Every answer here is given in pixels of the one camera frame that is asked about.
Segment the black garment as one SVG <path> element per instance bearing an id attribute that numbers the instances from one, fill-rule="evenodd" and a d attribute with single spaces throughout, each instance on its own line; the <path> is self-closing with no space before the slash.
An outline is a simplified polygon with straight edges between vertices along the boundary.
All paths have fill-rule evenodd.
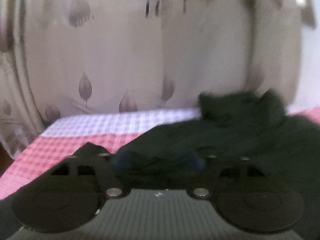
<path id="1" fill-rule="evenodd" d="M 1 239 L 319 239 L 319 110 L 199 103 L 55 122 L 1 178 Z"/>

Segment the beige leaf print curtain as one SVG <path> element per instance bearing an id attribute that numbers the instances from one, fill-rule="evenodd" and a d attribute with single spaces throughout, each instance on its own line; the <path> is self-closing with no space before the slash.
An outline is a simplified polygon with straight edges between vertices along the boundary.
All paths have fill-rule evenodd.
<path id="1" fill-rule="evenodd" d="M 1 144 L 57 119 L 298 87 L 309 0 L 1 0 Z"/>

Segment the pink lilac checked bed sheet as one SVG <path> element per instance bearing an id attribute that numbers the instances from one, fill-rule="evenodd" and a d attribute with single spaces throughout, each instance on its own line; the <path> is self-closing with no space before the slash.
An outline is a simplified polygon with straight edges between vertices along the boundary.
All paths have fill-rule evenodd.
<path id="1" fill-rule="evenodd" d="M 298 192 L 319 192 L 319 122 L 281 105 L 203 103 L 199 108 L 78 115 L 49 126 L 1 177 L 1 198 L 63 159 L 111 155 L 130 187 L 186 187 L 209 155 L 250 159 Z"/>

